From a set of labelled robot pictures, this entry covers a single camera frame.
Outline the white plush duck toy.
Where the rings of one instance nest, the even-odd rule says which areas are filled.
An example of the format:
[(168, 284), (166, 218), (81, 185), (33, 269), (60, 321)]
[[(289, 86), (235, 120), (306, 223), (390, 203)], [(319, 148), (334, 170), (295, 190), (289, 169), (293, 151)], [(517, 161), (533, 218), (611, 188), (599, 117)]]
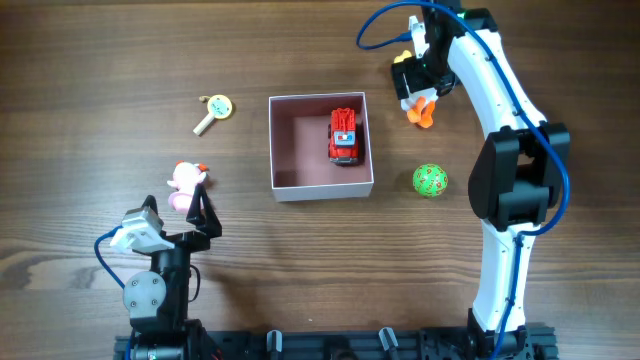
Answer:
[[(413, 56), (409, 50), (404, 50), (394, 58), (394, 63)], [(427, 89), (410, 94), (408, 99), (399, 100), (401, 109), (406, 113), (407, 119), (414, 125), (429, 128), (433, 125), (433, 112), (439, 96), (435, 89)]]

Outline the red toy fire truck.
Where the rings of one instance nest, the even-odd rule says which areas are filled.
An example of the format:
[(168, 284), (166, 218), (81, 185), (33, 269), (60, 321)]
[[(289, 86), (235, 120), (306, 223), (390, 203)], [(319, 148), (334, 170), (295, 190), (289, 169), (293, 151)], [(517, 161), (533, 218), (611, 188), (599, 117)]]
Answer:
[(334, 109), (331, 112), (328, 130), (329, 160), (340, 166), (358, 164), (359, 143), (355, 110), (351, 108)]

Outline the green patterned ball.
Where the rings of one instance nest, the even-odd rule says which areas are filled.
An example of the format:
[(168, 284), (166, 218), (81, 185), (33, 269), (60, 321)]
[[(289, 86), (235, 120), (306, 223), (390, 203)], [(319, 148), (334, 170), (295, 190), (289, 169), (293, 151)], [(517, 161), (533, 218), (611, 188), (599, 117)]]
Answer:
[(412, 177), (415, 191), (424, 197), (439, 196), (446, 190), (448, 182), (447, 173), (437, 164), (419, 166)]

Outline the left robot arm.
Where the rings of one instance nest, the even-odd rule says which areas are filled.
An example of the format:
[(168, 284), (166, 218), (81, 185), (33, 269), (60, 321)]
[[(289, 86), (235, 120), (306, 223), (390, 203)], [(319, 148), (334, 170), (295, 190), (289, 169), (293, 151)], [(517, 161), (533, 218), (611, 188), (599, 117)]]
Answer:
[(149, 195), (143, 205), (128, 211), (115, 239), (123, 250), (148, 256), (150, 269), (133, 275), (123, 288), (132, 334), (125, 359), (222, 359), (222, 350), (198, 319), (188, 317), (191, 255), (210, 248), (222, 235), (205, 186), (198, 184), (187, 209), (191, 231), (169, 235)]

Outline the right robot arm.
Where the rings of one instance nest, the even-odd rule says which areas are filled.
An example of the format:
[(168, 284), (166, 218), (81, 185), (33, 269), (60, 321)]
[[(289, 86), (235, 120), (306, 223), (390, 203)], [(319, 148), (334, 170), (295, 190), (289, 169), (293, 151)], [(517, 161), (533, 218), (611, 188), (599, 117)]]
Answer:
[(463, 85), (480, 121), (484, 144), (468, 180), (471, 208), (483, 235), (482, 269), (465, 329), (467, 359), (555, 359), (552, 328), (529, 325), (523, 298), (537, 236), (567, 209), (565, 166), (570, 135), (529, 101), (502, 49), (491, 13), (457, 1), (420, 1), (401, 40), (414, 45), (391, 67), (407, 118), (428, 127), (436, 101)]

